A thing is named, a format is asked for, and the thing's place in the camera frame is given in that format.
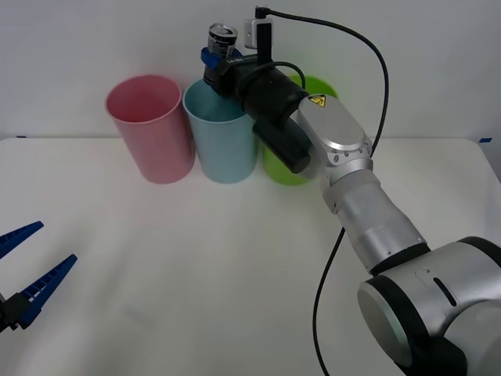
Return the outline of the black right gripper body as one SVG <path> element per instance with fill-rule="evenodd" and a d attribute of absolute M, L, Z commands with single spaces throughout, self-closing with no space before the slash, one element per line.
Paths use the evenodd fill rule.
<path fill-rule="evenodd" d="M 238 56 L 218 62 L 214 71 L 213 91 L 225 99 L 233 98 L 239 81 L 258 66 L 258 55 Z"/>

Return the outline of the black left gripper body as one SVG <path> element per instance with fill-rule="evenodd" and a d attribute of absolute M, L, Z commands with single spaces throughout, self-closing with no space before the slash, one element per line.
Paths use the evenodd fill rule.
<path fill-rule="evenodd" d="M 12 331 L 17 329 L 17 323 L 15 319 L 15 305 L 16 298 L 13 295 L 10 298 L 4 298 L 1 296 L 1 331 L 10 328 Z"/>

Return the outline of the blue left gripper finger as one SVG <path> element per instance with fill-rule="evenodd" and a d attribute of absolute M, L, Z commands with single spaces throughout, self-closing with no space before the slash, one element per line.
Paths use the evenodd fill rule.
<path fill-rule="evenodd" d="M 0 236 L 0 259 L 44 227 L 41 221 L 33 222 Z"/>
<path fill-rule="evenodd" d="M 11 297 L 11 328 L 26 329 L 77 261 L 70 255 L 34 283 Z"/>

